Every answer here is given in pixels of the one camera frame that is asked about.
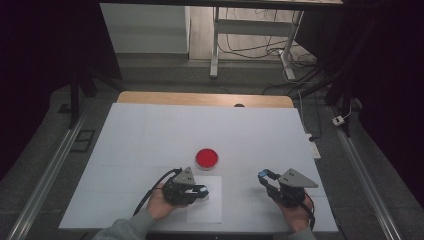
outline red lid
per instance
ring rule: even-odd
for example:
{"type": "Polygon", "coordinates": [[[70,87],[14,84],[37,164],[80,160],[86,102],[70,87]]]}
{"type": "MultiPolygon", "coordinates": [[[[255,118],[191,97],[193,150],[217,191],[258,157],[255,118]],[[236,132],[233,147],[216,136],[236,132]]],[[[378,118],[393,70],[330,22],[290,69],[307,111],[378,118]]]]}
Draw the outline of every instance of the red lid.
{"type": "Polygon", "coordinates": [[[204,170],[210,170],[218,162],[218,154],[209,148],[200,150],[196,155],[197,165],[204,170]]]}

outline wooden edge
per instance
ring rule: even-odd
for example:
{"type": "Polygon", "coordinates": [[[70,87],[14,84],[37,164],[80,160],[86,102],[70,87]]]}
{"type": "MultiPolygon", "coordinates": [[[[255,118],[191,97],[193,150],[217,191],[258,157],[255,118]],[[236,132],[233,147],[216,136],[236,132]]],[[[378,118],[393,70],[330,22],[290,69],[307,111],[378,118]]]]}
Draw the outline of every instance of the wooden edge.
{"type": "Polygon", "coordinates": [[[118,103],[228,106],[242,104],[245,107],[293,108],[293,101],[287,96],[233,95],[208,93],[170,93],[170,92],[122,92],[118,103]]]}

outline hand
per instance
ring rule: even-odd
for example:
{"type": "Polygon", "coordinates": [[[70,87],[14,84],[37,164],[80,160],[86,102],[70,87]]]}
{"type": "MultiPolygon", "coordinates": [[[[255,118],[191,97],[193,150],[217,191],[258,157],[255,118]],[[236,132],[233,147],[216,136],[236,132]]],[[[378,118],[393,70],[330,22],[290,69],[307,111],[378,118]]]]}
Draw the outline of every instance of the hand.
{"type": "Polygon", "coordinates": [[[187,207],[185,206],[172,206],[169,204],[162,194],[162,188],[163,183],[160,183],[157,188],[152,192],[152,195],[150,195],[149,202],[147,203],[147,211],[152,215],[153,219],[156,221],[159,221],[166,216],[168,216],[172,211],[174,211],[177,208],[187,207]]]}
{"type": "MultiPolygon", "coordinates": [[[[297,207],[287,208],[276,201],[274,202],[278,205],[278,207],[283,212],[284,219],[286,220],[287,225],[289,225],[290,229],[293,232],[301,231],[309,226],[309,216],[302,207],[297,206],[297,207]]],[[[312,200],[309,198],[308,195],[306,195],[306,193],[305,193],[305,200],[303,201],[303,203],[309,209],[312,209],[312,200]]]]}

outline sleeve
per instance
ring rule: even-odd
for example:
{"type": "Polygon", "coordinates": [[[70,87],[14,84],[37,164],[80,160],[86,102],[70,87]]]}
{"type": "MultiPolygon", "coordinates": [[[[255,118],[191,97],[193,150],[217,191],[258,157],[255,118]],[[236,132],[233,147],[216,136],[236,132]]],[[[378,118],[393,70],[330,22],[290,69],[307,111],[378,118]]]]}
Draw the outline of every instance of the sleeve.
{"type": "Polygon", "coordinates": [[[288,240],[316,240],[310,227],[303,229],[297,233],[294,233],[288,237],[288,240]]]}
{"type": "Polygon", "coordinates": [[[98,232],[93,239],[95,240],[144,240],[146,234],[156,223],[152,215],[146,210],[140,212],[130,220],[118,219],[111,227],[98,232]]]}

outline white table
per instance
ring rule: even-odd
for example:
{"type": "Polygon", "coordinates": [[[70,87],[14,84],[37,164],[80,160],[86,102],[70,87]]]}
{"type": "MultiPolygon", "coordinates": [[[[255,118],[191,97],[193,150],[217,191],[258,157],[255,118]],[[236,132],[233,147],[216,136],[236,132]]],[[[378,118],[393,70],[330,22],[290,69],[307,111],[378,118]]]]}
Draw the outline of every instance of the white table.
{"type": "Polygon", "coordinates": [[[116,103],[60,228],[99,229],[118,218],[130,218],[165,172],[190,166],[195,179],[221,178],[221,222],[188,222],[187,212],[195,213],[201,206],[197,205],[174,211],[152,230],[287,232],[283,216],[259,184],[257,173],[268,168],[283,174],[293,168],[319,184],[308,190],[316,206],[315,231],[337,231],[308,144],[294,108],[116,103]],[[202,148],[212,148],[219,155],[212,171],[195,166],[195,155],[202,148]]]}

